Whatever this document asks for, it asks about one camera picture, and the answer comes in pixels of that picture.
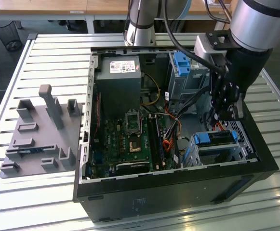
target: gray plastic peg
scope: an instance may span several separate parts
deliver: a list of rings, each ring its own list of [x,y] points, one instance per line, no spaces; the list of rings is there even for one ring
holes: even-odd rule
[[[44,99],[47,107],[48,112],[51,115],[53,122],[57,129],[64,128],[63,121],[61,119],[59,110],[55,104],[55,101],[51,95],[52,87],[49,84],[42,84],[39,88],[39,96]]]

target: black cable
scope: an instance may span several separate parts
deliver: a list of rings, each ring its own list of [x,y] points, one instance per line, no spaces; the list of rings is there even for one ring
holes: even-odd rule
[[[221,7],[222,7],[222,9],[223,9],[223,11],[224,11],[224,13],[225,13],[227,19],[228,19],[228,21],[231,22],[232,16],[231,16],[230,11],[228,11],[228,9],[227,9],[225,3],[223,2],[223,0],[218,0],[218,1],[219,1],[220,5],[221,5]]]
[[[165,139],[169,139],[171,137],[171,134],[173,133],[173,129],[176,127],[177,120],[182,116],[184,112],[188,110],[189,107],[191,107],[193,104],[195,104],[200,96],[204,94],[205,92],[209,91],[209,86],[206,86],[199,90],[195,95],[193,95],[191,98],[189,98],[183,106],[178,110],[175,116],[175,121],[172,123],[172,125],[168,128],[168,131],[166,132]]]
[[[130,19],[130,8],[131,8],[130,0],[128,0],[128,13],[127,13],[126,21],[125,21],[124,31],[122,32],[122,34],[124,36],[124,41],[126,41],[125,31],[126,31],[126,27],[127,27],[127,22]]]
[[[149,102],[150,102],[150,103],[153,102],[153,101],[151,100],[151,95],[150,95],[150,94],[148,95],[148,99],[149,99]],[[151,106],[153,106],[153,107],[156,109],[156,112],[161,112],[155,104],[152,104]]]
[[[183,136],[182,139],[183,139],[183,140],[186,140],[186,141],[188,141],[188,142],[190,142],[190,139],[187,138],[186,136]]]
[[[197,61],[198,63],[204,65],[205,67],[209,68],[210,70],[213,70],[221,75],[224,75],[226,73],[226,70],[220,67],[215,66],[214,64],[211,64],[210,62],[202,59],[201,57],[191,53],[190,51],[186,50],[174,37],[171,29],[169,28],[169,19],[168,19],[168,12],[167,12],[167,4],[168,0],[164,0],[163,4],[163,15],[164,15],[164,24],[165,28],[167,29],[168,35],[172,41],[172,43],[177,47],[178,50],[180,50],[182,53],[184,53],[187,57]]]
[[[141,105],[141,107],[143,107],[145,110],[147,110],[149,113],[154,114],[154,112],[152,112],[151,110],[149,110],[147,107],[145,107],[144,105]]]
[[[135,35],[136,35],[136,31],[138,29],[138,22],[139,22],[139,16],[140,16],[140,8],[141,8],[141,1],[139,2],[139,6],[138,6],[138,16],[136,18],[136,24],[135,24],[135,31],[134,31],[134,38],[133,38],[133,42],[132,42],[132,46],[134,46],[134,42],[135,42]]]
[[[207,0],[204,0],[204,3],[205,3],[205,8],[206,8],[207,14],[208,14],[208,16],[209,16],[211,19],[216,20],[216,21],[218,21],[218,22],[220,22],[220,23],[228,23],[228,24],[230,23],[230,21],[227,20],[227,19],[217,18],[217,17],[213,16],[212,13],[211,13],[211,11],[209,10]]]
[[[175,126],[175,129],[173,131],[173,139],[174,139],[174,155],[178,157],[178,168],[180,168],[180,153],[177,145],[177,129]]]

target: yellow cable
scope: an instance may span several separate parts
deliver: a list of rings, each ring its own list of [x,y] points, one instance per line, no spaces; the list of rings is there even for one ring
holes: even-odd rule
[[[144,106],[149,106],[149,105],[153,105],[153,104],[155,104],[156,102],[158,102],[158,100],[159,100],[159,98],[160,98],[160,88],[159,88],[157,82],[153,79],[152,76],[150,76],[150,75],[147,74],[147,73],[144,73],[144,74],[147,75],[147,76],[155,83],[155,85],[156,85],[156,87],[157,87],[157,89],[158,89],[158,96],[157,96],[157,99],[156,99],[155,101],[149,102],[149,103],[141,103],[141,104],[140,104],[140,105],[144,105]]]

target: motherboard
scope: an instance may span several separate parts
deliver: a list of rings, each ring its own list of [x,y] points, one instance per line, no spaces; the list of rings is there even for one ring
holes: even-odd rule
[[[158,131],[152,130],[152,124],[158,125]],[[162,143],[158,139],[154,142],[154,138],[158,137],[161,141],[165,132],[163,115],[142,116],[132,110],[120,119],[106,120],[103,148],[93,152],[93,177],[171,169],[173,159],[165,158]]]

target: mesh wastebasket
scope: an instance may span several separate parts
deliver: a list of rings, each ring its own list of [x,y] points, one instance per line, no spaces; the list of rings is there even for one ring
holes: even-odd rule
[[[0,40],[8,51],[16,51],[22,47],[13,21],[0,21]]]

